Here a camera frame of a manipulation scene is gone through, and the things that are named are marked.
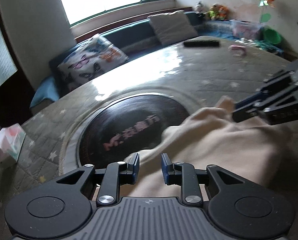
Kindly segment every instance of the green bucket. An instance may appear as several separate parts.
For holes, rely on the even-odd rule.
[[[274,46],[278,46],[281,41],[281,35],[273,29],[265,28],[263,30],[264,41],[271,43]]]

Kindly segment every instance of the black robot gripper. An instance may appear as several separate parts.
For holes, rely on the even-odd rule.
[[[181,186],[180,198],[120,198],[120,186],[137,181],[138,153],[128,163],[101,170],[86,164],[28,190],[5,209],[12,239],[283,239],[293,223],[283,196],[219,166],[198,170],[162,154],[161,170],[165,184]]]
[[[275,125],[298,120],[298,60],[265,79],[257,92],[235,105],[232,118],[242,122],[259,116]]]

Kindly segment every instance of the stuffed toy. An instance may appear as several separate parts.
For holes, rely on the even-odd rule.
[[[206,9],[201,1],[195,5],[194,10],[197,14],[204,14],[206,12]]]
[[[226,21],[228,16],[229,9],[226,6],[221,6],[219,8],[219,20]]]
[[[215,3],[213,6],[210,7],[210,11],[206,12],[206,15],[209,19],[212,21],[216,21],[219,19],[219,9],[220,9],[219,4]]]

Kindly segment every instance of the beige pillow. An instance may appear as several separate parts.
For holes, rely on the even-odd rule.
[[[171,45],[198,36],[185,11],[150,15],[148,19],[162,45]]]

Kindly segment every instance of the ribbed gray plate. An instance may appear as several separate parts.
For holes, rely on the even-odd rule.
[[[177,198],[124,197],[112,207],[99,208],[90,222],[65,240],[229,240],[199,208]]]

